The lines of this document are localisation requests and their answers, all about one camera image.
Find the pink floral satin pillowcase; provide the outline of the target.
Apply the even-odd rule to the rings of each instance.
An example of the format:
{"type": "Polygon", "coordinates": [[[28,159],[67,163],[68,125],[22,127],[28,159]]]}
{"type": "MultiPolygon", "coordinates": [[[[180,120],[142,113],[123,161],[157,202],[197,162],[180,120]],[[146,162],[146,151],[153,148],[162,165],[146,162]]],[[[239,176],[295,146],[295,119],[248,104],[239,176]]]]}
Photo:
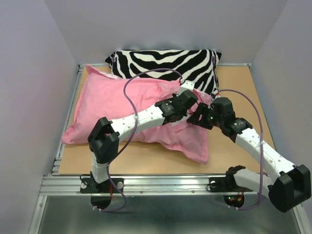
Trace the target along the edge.
{"type": "MultiPolygon", "coordinates": [[[[125,79],[102,72],[90,65],[88,77],[81,90],[73,123],[63,133],[63,144],[85,144],[96,122],[132,115],[134,103],[138,112],[158,101],[170,98],[180,87],[179,81],[154,78],[135,78],[129,84],[125,79]]],[[[166,124],[135,134],[133,141],[160,143],[169,150],[181,151],[191,160],[206,164],[209,158],[206,129],[181,121],[166,124]]]]}

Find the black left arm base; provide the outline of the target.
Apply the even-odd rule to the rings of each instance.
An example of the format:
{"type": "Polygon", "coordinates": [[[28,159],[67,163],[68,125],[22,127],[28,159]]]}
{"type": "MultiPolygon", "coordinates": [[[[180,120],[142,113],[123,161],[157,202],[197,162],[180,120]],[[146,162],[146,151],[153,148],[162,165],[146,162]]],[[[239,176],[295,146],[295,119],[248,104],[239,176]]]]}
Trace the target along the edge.
{"type": "Polygon", "coordinates": [[[113,195],[120,192],[113,186],[108,179],[103,183],[97,184],[91,173],[82,174],[80,178],[80,193],[90,195],[91,205],[100,212],[109,212],[109,205],[112,204],[113,195]]]}

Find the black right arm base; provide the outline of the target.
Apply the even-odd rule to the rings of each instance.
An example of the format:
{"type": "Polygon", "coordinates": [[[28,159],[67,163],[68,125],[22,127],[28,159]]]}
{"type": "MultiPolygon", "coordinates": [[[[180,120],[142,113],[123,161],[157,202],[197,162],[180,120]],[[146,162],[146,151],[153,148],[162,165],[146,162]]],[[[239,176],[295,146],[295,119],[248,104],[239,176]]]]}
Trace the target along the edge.
{"type": "Polygon", "coordinates": [[[238,186],[234,180],[234,174],[245,168],[241,165],[230,167],[225,176],[209,178],[206,190],[212,193],[230,193],[229,195],[223,195],[226,205],[237,209],[242,208],[245,202],[244,193],[251,192],[251,190],[247,187],[238,186]]]}

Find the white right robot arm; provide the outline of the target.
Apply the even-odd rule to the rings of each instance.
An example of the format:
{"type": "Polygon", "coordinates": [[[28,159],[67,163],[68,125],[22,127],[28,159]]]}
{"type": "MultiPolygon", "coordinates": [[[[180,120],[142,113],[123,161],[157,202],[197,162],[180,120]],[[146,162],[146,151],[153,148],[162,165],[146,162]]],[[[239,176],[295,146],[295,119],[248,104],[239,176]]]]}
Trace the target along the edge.
{"type": "Polygon", "coordinates": [[[297,166],[285,159],[261,138],[247,120],[236,117],[228,98],[217,98],[211,105],[200,103],[187,122],[209,130],[218,127],[223,135],[260,163],[260,173],[241,165],[230,167],[211,191],[231,192],[247,188],[257,192],[259,197],[268,198],[283,213],[311,198],[310,170],[305,165],[297,166]]]}

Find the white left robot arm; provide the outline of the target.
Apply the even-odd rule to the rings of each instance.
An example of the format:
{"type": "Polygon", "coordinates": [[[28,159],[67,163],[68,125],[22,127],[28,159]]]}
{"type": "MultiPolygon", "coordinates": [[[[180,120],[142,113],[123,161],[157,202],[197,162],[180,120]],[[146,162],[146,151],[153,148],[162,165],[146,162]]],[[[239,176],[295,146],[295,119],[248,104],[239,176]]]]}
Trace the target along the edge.
{"type": "Polygon", "coordinates": [[[136,133],[181,121],[197,101],[197,96],[191,90],[185,90],[127,117],[113,120],[100,118],[88,136],[89,149],[93,154],[92,187],[97,192],[104,192],[108,188],[108,167],[120,154],[118,147],[121,141],[126,139],[130,142],[136,133]]]}

